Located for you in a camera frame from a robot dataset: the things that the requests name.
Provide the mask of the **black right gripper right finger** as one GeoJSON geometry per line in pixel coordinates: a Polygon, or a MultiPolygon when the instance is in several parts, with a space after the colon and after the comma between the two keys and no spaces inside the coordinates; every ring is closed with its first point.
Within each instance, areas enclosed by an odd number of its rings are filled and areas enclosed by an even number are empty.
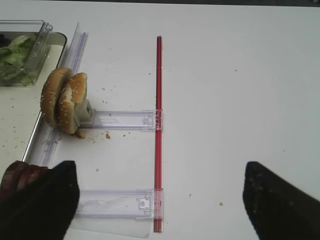
{"type": "Polygon", "coordinates": [[[257,161],[246,164],[242,199],[260,240],[320,238],[320,202],[257,161]]]}

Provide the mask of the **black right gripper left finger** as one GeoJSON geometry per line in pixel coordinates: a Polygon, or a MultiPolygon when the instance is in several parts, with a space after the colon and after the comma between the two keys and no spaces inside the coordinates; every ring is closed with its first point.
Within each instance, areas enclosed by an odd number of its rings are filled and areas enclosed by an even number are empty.
{"type": "Polygon", "coordinates": [[[80,198],[76,163],[63,161],[20,191],[0,195],[2,240],[62,240],[80,198]]]}

